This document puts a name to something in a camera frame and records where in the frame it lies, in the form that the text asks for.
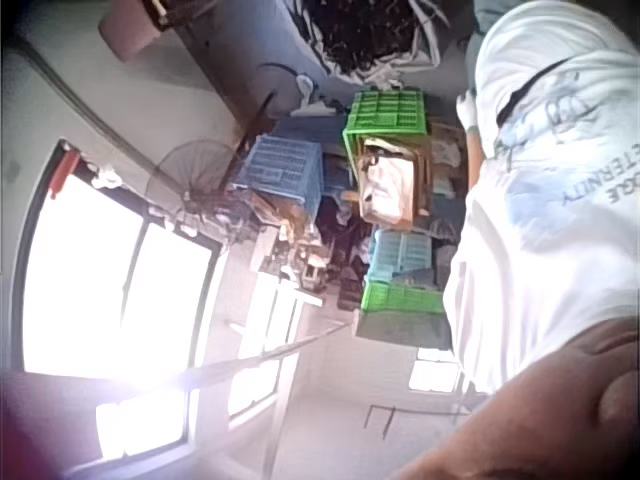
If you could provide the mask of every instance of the plastic crate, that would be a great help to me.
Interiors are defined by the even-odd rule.
[[[357,178],[355,156],[360,135],[387,134],[423,137],[427,123],[422,92],[392,90],[358,92],[342,132],[351,168]]]
[[[388,283],[394,274],[432,267],[428,235],[380,229],[372,237],[367,280]]]
[[[259,137],[233,186],[296,200],[315,220],[322,199],[322,148],[318,143]]]
[[[368,282],[362,295],[363,312],[407,312],[444,314],[442,292]]]

